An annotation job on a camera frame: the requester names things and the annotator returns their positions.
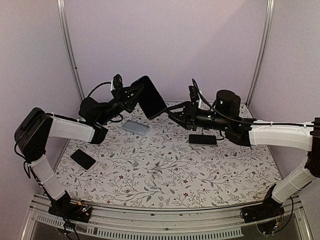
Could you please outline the black phone with white edge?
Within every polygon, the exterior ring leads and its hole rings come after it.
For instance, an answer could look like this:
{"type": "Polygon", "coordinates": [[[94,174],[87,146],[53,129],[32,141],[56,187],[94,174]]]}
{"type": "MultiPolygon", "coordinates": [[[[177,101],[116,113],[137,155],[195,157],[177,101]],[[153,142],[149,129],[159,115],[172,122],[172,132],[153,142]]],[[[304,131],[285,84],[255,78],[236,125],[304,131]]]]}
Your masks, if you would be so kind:
{"type": "Polygon", "coordinates": [[[97,162],[94,158],[86,154],[81,149],[77,149],[74,153],[72,153],[70,158],[86,171],[90,170],[97,162]]]}

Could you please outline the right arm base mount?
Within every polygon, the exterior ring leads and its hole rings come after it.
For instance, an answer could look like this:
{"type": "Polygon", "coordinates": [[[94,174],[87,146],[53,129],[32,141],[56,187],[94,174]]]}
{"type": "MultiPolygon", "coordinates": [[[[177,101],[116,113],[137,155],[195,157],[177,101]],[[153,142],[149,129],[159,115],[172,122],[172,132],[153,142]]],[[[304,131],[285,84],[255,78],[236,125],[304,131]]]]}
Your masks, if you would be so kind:
{"type": "Polygon", "coordinates": [[[272,235],[278,230],[284,213],[285,210],[281,205],[272,206],[270,204],[261,203],[253,206],[243,207],[240,210],[239,216],[244,220],[245,223],[253,223],[271,219],[270,221],[258,223],[256,227],[261,234],[272,235]]]}

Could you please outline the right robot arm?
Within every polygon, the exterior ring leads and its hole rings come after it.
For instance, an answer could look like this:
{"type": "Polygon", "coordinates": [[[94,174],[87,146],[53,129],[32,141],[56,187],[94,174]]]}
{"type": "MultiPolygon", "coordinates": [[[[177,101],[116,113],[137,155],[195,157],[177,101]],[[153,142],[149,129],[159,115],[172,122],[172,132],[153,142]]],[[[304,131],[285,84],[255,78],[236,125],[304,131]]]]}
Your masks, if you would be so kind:
{"type": "Polygon", "coordinates": [[[267,192],[258,213],[269,218],[291,195],[320,176],[320,119],[312,122],[267,122],[240,117],[241,98],[230,90],[219,90],[209,110],[199,108],[205,99],[200,91],[190,86],[190,100],[167,109],[168,117],[186,130],[197,128],[224,132],[230,142],[243,147],[269,145],[304,150],[302,163],[267,192]]]}

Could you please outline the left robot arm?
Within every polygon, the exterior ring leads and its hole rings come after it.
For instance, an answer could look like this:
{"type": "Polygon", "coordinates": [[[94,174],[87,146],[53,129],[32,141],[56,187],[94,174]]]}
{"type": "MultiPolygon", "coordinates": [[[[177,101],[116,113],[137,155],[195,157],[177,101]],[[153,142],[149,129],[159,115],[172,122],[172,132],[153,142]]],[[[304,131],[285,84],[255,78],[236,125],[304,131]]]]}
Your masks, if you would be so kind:
{"type": "Polygon", "coordinates": [[[14,152],[24,159],[38,184],[50,199],[56,201],[55,209],[63,216],[74,213],[74,205],[66,200],[69,195],[58,181],[46,156],[49,138],[78,140],[94,145],[101,144],[108,130],[104,125],[122,111],[131,113],[139,101],[143,85],[123,87],[114,84],[109,102],[97,102],[87,96],[80,104],[79,115],[84,120],[74,119],[33,108],[14,133],[14,152]]]}

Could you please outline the light blue phone case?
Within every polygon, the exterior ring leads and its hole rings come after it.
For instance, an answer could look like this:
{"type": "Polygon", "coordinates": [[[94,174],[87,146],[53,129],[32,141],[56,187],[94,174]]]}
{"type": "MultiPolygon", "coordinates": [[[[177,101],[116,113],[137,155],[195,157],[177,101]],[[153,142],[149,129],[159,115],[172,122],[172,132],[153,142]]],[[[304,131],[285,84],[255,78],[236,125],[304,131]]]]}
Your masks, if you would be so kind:
{"type": "Polygon", "coordinates": [[[123,125],[122,128],[128,132],[144,136],[150,129],[148,125],[139,123],[133,120],[127,120],[123,125]]]}

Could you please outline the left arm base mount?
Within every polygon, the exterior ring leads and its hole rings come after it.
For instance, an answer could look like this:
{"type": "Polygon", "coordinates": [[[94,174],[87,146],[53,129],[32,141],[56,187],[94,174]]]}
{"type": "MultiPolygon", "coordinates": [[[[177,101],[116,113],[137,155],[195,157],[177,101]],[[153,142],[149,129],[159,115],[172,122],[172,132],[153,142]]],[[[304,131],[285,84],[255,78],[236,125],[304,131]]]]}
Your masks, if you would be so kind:
{"type": "Polygon", "coordinates": [[[58,217],[65,217],[69,220],[88,223],[92,214],[92,206],[83,201],[78,203],[56,201],[51,204],[48,213],[58,217]]]}

